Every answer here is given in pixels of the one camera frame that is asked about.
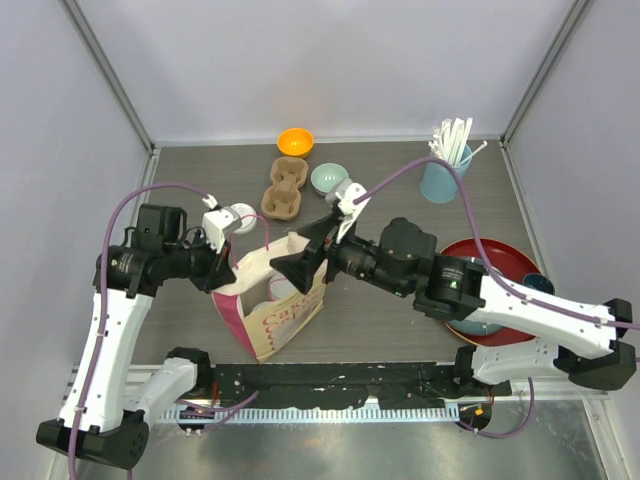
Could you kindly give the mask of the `pink paper gift bag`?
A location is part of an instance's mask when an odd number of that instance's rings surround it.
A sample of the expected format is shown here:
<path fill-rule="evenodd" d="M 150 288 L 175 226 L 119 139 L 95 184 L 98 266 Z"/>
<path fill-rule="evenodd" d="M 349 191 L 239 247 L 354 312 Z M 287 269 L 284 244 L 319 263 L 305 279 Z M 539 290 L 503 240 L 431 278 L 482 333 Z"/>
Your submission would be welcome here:
<path fill-rule="evenodd" d="M 240 260 L 232 258 L 230 266 L 236 282 L 211 293 L 214 305 L 231 333 L 260 363 L 281 350 L 324 306 L 325 264 L 314 276 L 308 294 L 296 290 L 278 301 L 271 301 L 268 295 L 268 282 L 277 273 L 269 261 L 300 253 L 307 242 L 294 232 L 278 240 L 266 239 L 262 248 L 247 253 Z M 273 304 L 251 314 L 252 309 L 263 301 Z"/>

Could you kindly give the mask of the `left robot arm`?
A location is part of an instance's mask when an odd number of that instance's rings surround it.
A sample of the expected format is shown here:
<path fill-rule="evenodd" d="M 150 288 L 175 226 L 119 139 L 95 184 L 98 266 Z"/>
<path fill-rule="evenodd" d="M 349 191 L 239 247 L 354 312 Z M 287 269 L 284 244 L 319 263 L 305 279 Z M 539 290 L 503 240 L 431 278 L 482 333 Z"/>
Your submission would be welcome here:
<path fill-rule="evenodd" d="M 235 282 L 230 236 L 241 226 L 230 207 L 206 212 L 187 226 L 179 207 L 144 204 L 137 222 L 96 262 L 89 336 L 71 391 L 58 416 L 42 422 L 36 441 L 68 457 L 131 470 L 146 449 L 152 426 L 187 394 L 205 397 L 213 385 L 209 355 L 171 350 L 159 372 L 133 394 L 127 374 L 142 323 L 167 280 L 187 279 L 204 293 Z"/>

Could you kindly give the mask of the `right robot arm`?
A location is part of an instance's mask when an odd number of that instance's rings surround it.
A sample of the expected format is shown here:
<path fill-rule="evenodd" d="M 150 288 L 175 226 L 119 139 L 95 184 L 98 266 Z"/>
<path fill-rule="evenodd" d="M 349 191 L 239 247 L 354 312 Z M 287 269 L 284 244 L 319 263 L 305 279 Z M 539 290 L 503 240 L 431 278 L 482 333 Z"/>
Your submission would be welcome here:
<path fill-rule="evenodd" d="M 589 305 L 512 283 L 485 264 L 438 254 L 436 237 L 403 217 L 391 220 L 377 242 L 344 230 L 336 214 L 297 233 L 307 241 L 304 249 L 270 265 L 303 294 L 324 267 L 327 283 L 344 273 L 412 297 L 414 310 L 434 320 L 489 323 L 530 335 L 526 342 L 460 348 L 451 380 L 462 394 L 527 377 L 614 391 L 637 371 L 635 348 L 621 339 L 632 324 L 626 301 Z"/>

